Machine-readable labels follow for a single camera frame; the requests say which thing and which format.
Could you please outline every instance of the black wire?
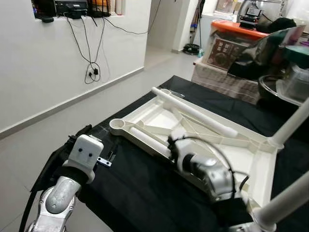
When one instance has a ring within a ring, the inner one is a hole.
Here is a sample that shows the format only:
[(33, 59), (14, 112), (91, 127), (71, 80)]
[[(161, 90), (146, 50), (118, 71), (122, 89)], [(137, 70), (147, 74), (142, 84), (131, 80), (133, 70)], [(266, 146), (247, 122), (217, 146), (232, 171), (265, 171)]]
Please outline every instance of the black wire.
[(105, 51), (104, 51), (104, 41), (102, 41), (102, 52), (103, 52), (103, 55), (104, 55), (104, 58), (105, 58), (105, 62), (106, 62), (106, 66), (107, 66), (107, 70), (108, 70), (108, 75), (109, 76), (108, 76), (108, 79), (106, 80), (106, 81), (108, 81), (110, 79), (110, 77), (111, 77), (111, 70), (110, 70), (110, 65), (108, 64), (108, 61), (107, 61), (107, 58), (106, 58), (106, 55), (105, 55)]
[(202, 15), (201, 15), (201, 3), (198, 7), (198, 14), (199, 14), (199, 49), (202, 49), (202, 32), (201, 32), (201, 18), (202, 18)]
[(240, 186), (239, 186), (239, 190), (241, 191), (242, 190), (242, 187), (245, 185), (246, 181), (249, 179), (249, 176), (247, 175), (243, 181), (241, 182)]
[(34, 202), (36, 195), (37, 195), (37, 192), (33, 191), (33, 192), (31, 192), (31, 194), (28, 198), (28, 202), (27, 202), (26, 208), (24, 210), (23, 217), (21, 218), (21, 222), (20, 222), (20, 226), (19, 226), (19, 232), (25, 231), (26, 223), (27, 223), (27, 220), (28, 220), (28, 217), (29, 217), (29, 214), (30, 214), (30, 210), (31, 210), (31, 207), (33, 205), (33, 202)]
[(80, 54), (81, 54), (81, 56), (84, 58), (84, 60), (86, 60), (87, 62), (90, 62), (90, 61), (89, 61), (86, 57), (84, 57), (84, 56), (83, 56), (83, 54), (82, 54), (81, 48), (79, 47), (78, 41), (77, 41), (77, 39), (76, 39), (76, 36), (75, 36), (74, 30), (73, 30), (73, 27), (72, 27), (71, 22), (69, 21), (69, 18), (68, 18), (68, 17), (67, 17), (67, 21), (68, 21), (68, 23), (69, 23), (69, 25), (70, 25), (70, 27), (71, 27), (71, 31), (72, 31), (72, 33), (73, 33), (73, 36), (74, 36), (75, 42), (76, 42), (76, 44), (77, 44), (77, 47), (78, 47), (79, 53), (80, 53)]
[(123, 28), (121, 28), (121, 27), (115, 26), (115, 25), (114, 25), (110, 20), (108, 20), (107, 18), (104, 17), (104, 19), (107, 20), (113, 27), (118, 28), (118, 29), (120, 29), (120, 30), (123, 30), (123, 31), (125, 31), (125, 32), (127, 32), (127, 33), (131, 33), (131, 34), (135, 34), (135, 35), (142, 35), (142, 34), (148, 33), (148, 31), (146, 31), (146, 32), (141, 32), (141, 33), (133, 32), (133, 31), (128, 31), (128, 30), (123, 29)]
[(234, 171), (234, 172), (246, 176), (246, 177), (243, 179), (243, 181), (240, 183), (239, 190), (241, 191), (241, 190), (242, 190), (242, 187), (245, 185), (245, 183), (246, 183), (247, 180), (249, 179), (249, 175), (248, 175), (247, 173), (244, 173), (244, 172), (241, 172), (241, 171)]
[(158, 10), (159, 10), (160, 5), (161, 5), (161, 0), (160, 0), (160, 2), (159, 2), (159, 4), (158, 4), (158, 7), (157, 7), (156, 11), (155, 11), (154, 19), (153, 19), (153, 21), (152, 21), (152, 23), (151, 23), (151, 25), (150, 25), (150, 27), (149, 27), (149, 29), (148, 29), (148, 31), (147, 31), (148, 34), (150, 33), (151, 28), (153, 27), (153, 25), (154, 25), (154, 23), (155, 23), (155, 18), (156, 18), (156, 15), (158, 14)]
[[(260, 8), (256, 5), (256, 0), (253, 0), (253, 4), (254, 4), (254, 6), (258, 9), (258, 10), (260, 10)], [(264, 16), (268, 21), (270, 21), (270, 22), (273, 22), (271, 19), (269, 19), (264, 13), (262, 13), (262, 16)]]
[(205, 140), (205, 139), (201, 139), (201, 138), (198, 138), (198, 137), (194, 137), (194, 136), (187, 136), (187, 137), (183, 137), (183, 138), (179, 138), (179, 139), (176, 139), (174, 140), (173, 142), (176, 142), (176, 141), (179, 141), (179, 140), (184, 140), (184, 139), (196, 139), (196, 140), (200, 140), (202, 142), (205, 142), (207, 145), (211, 146), (213, 149), (215, 149), (220, 155), (221, 157), (225, 160), (225, 162), (227, 163), (228, 165), (228, 170), (231, 172), (232, 174), (232, 194), (231, 194), (231, 199), (234, 199), (235, 198), (235, 193), (236, 193), (236, 183), (235, 183), (235, 176), (234, 176), (234, 171), (232, 169), (232, 165), (231, 163), (228, 161), (227, 157), (225, 156), (225, 154), (223, 154), (223, 152), (217, 148), (215, 145), (213, 145), (211, 142)]
[[(77, 41), (77, 39), (76, 39), (74, 30), (73, 30), (73, 27), (72, 27), (72, 25), (71, 25), (71, 23), (70, 23), (70, 21), (69, 21), (69, 19), (68, 19), (68, 17), (67, 17), (67, 21), (68, 21), (68, 23), (69, 23), (69, 25), (70, 25), (70, 28), (71, 28), (71, 31), (72, 31), (72, 33), (73, 33), (75, 42), (76, 42), (76, 44), (77, 44), (77, 46), (78, 46), (78, 50), (79, 50), (81, 56), (84, 58), (84, 60), (86, 60), (87, 62), (89, 62), (88, 66), (87, 66), (87, 69), (86, 69), (85, 78), (84, 78), (85, 84), (88, 85), (88, 84), (91, 84), (91, 83), (93, 83), (93, 82), (98, 82), (98, 81), (101, 80), (101, 68), (100, 68), (100, 66), (97, 64), (97, 59), (98, 59), (98, 52), (99, 52), (99, 49), (100, 49), (100, 46), (101, 46), (101, 43), (102, 43), (102, 40), (103, 40), (103, 33), (104, 33), (104, 29), (105, 29), (105, 23), (104, 23), (104, 22), (102, 23), (102, 32), (101, 32), (100, 41), (99, 41), (98, 48), (97, 48), (96, 58), (95, 58), (94, 61), (91, 61), (90, 45), (89, 45), (89, 41), (88, 41), (86, 26), (85, 26), (85, 23), (84, 23), (84, 20), (83, 20), (82, 17), (81, 17), (81, 20), (82, 20), (83, 27), (84, 27), (84, 32), (85, 32), (85, 37), (86, 37), (86, 43), (87, 43), (88, 53), (89, 53), (89, 60), (82, 54), (81, 49), (80, 49), (80, 46), (79, 46), (78, 41)], [(95, 64), (95, 65), (98, 67), (98, 75), (99, 75), (98, 79), (97, 79), (96, 75), (94, 75), (95, 78), (92, 78), (92, 76), (88, 75), (89, 66), (91, 66), (91, 68), (92, 68), (93, 71), (95, 70), (95, 68), (93, 67), (93, 64)], [(88, 77), (88, 76), (90, 77), (90, 79), (91, 79), (92, 81), (87, 82), (87, 77)]]
[(84, 31), (85, 31), (85, 37), (86, 37), (86, 42), (87, 42), (87, 46), (88, 46), (88, 52), (89, 52), (89, 63), (90, 63), (90, 66), (92, 68), (92, 70), (94, 71), (95, 69), (93, 68), (92, 66), (92, 62), (91, 62), (91, 54), (90, 54), (90, 46), (89, 46), (89, 41), (88, 41), (88, 37), (87, 37), (87, 31), (86, 31), (86, 26), (85, 26), (85, 22), (83, 20), (83, 18), (81, 17), (81, 20), (83, 22), (83, 26), (84, 26)]

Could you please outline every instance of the orange container lid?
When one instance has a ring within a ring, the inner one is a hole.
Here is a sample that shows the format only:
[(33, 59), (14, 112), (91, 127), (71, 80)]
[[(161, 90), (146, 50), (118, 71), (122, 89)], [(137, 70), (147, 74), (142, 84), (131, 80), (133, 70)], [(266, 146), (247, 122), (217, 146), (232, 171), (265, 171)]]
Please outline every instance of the orange container lid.
[(211, 25), (215, 28), (217, 28), (219, 31), (226, 32), (236, 32), (244, 35), (248, 35), (252, 37), (255, 40), (264, 38), (268, 36), (269, 34), (267, 33), (262, 33), (257, 31), (256, 29), (254, 30), (249, 30), (245, 28), (240, 28), (239, 25), (240, 23), (233, 23), (231, 21), (226, 21), (226, 20), (215, 20), (211, 23)]

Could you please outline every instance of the tiled floor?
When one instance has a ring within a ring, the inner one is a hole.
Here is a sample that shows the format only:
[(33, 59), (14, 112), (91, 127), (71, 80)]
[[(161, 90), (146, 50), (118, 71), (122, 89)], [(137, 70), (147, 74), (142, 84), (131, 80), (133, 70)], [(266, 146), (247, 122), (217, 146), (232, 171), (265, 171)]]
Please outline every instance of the tiled floor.
[[(0, 232), (18, 231), (29, 190), (50, 154), (67, 140), (69, 134), (84, 125), (98, 124), (173, 75), (191, 80), (195, 59), (194, 56), (148, 48), (143, 72), (1, 140)], [(35, 219), (37, 201), (29, 222)], [(111, 231), (80, 202), (67, 226), (72, 232)]]

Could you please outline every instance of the black tablecloth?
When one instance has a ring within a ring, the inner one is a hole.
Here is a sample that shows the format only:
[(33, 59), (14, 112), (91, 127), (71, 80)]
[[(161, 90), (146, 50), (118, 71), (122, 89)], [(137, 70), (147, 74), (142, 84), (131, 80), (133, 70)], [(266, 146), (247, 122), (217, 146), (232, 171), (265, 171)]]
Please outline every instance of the black tablecloth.
[[(176, 76), (161, 87), (184, 94), (187, 101), (264, 136), (273, 135), (287, 117)], [(108, 132), (111, 119), (124, 117), (154, 96), (146, 94), (88, 133), (102, 139), (106, 149), (115, 139), (119, 140), (119, 146), (111, 168), (98, 165), (95, 180), (82, 189), (79, 198), (115, 232), (218, 231), (216, 215), (203, 192), (136, 145)], [(306, 122), (296, 131), (277, 156), (272, 197), (309, 170), (307, 125)], [(278, 231), (308, 232), (308, 218), (309, 205), (306, 204), (280, 222)]]

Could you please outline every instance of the white tube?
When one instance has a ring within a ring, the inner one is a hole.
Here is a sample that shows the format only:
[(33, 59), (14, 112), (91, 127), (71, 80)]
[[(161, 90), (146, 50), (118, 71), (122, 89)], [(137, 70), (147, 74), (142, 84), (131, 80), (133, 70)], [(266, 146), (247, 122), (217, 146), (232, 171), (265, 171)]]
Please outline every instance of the white tube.
[(116, 0), (116, 14), (122, 15), (122, 0)]
[(276, 223), (309, 201), (309, 172), (261, 209), (253, 210), (254, 221), (264, 231), (275, 231)]
[(158, 142), (154, 138), (150, 137), (149, 135), (145, 134), (144, 132), (140, 131), (139, 129), (135, 127), (131, 127), (129, 131), (134, 137), (141, 140), (145, 144), (147, 144), (149, 147), (153, 148), (160, 154), (170, 157), (170, 150), (167, 146), (163, 145), (162, 143)]
[(296, 112), (285, 122), (285, 124), (272, 136), (268, 138), (271, 145), (281, 147), (285, 141), (309, 116), (309, 98), (296, 110)]
[(217, 122), (216, 120), (202, 114), (200, 111), (188, 106), (187, 104), (181, 102), (180, 100), (177, 100), (170, 96), (169, 94), (166, 94), (165, 92), (152, 87), (151, 91), (158, 95), (159, 97), (169, 101), (169, 103), (172, 103), (175, 107), (181, 109), (182, 111), (186, 112), (189, 115), (192, 115), (199, 121), (205, 124), (205, 126), (208, 126), (213, 131), (217, 132), (218, 134), (221, 134), (226, 137), (235, 138), (238, 135), (238, 132), (234, 130), (233, 128), (227, 127), (225, 125), (222, 125), (221, 123)]
[(110, 10), (111, 15), (116, 15), (116, 12), (115, 12), (116, 0), (110, 0), (109, 4), (110, 4), (110, 9), (109, 10)]

